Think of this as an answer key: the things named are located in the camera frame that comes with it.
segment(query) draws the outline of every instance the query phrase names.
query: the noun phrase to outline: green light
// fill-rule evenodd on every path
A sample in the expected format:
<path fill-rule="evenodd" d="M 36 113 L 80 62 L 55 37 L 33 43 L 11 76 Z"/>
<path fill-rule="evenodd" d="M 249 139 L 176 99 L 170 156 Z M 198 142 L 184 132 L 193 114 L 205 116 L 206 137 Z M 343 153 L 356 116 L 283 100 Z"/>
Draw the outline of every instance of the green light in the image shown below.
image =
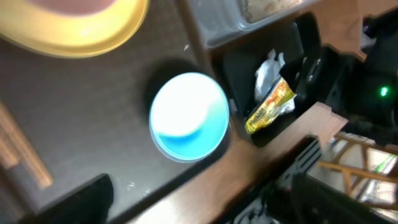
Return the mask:
<path fill-rule="evenodd" d="M 381 96 L 386 96 L 387 93 L 388 93 L 388 88 L 387 87 L 381 88 L 381 91 L 380 91 L 380 95 Z"/>

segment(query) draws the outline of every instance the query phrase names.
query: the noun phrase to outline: table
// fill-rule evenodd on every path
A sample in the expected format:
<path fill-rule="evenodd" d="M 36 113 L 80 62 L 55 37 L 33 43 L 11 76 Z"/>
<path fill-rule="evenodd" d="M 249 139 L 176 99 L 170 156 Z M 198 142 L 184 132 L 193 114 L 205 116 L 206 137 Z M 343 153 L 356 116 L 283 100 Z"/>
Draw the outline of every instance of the table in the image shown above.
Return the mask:
<path fill-rule="evenodd" d="M 362 17 L 396 5 L 396 0 L 323 0 L 300 13 L 312 11 L 316 15 L 324 44 L 364 59 L 365 54 L 359 51 Z M 227 153 L 217 163 L 130 223 L 210 223 L 236 203 L 251 184 L 272 172 L 305 135 L 319 136 L 325 146 L 345 123 L 329 107 L 317 103 L 261 149 L 242 140 L 235 131 Z"/>

